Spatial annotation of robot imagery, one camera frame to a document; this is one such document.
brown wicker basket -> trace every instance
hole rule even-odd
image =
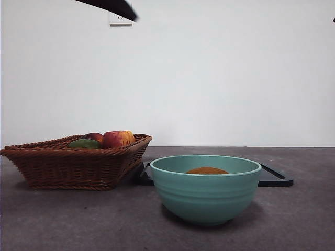
[[[11,160],[33,189],[111,190],[142,162],[151,136],[135,134],[135,143],[109,149],[73,149],[82,135],[6,146],[0,155]]]

table surface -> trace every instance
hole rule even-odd
[[[1,250],[335,250],[335,148],[148,147],[143,161],[180,154],[252,159],[294,185],[259,187],[238,217],[201,227],[131,174],[111,191],[33,190],[3,157]]]

wall outlet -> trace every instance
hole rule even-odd
[[[114,14],[112,12],[109,13],[109,25],[110,26],[132,26],[132,21],[121,17],[117,14]]]

red apple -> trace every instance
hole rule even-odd
[[[131,131],[112,131],[103,135],[103,148],[125,146],[135,142],[135,137]]]
[[[86,134],[81,137],[81,139],[87,139],[87,140],[96,140],[97,142],[102,145],[103,143],[103,135],[97,132],[91,132],[89,134]]]

teal bowl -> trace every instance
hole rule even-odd
[[[229,174],[187,174],[203,166]],[[219,225],[238,216],[252,201],[261,165],[244,158],[181,155],[151,162],[152,178],[166,208],[197,225]]]

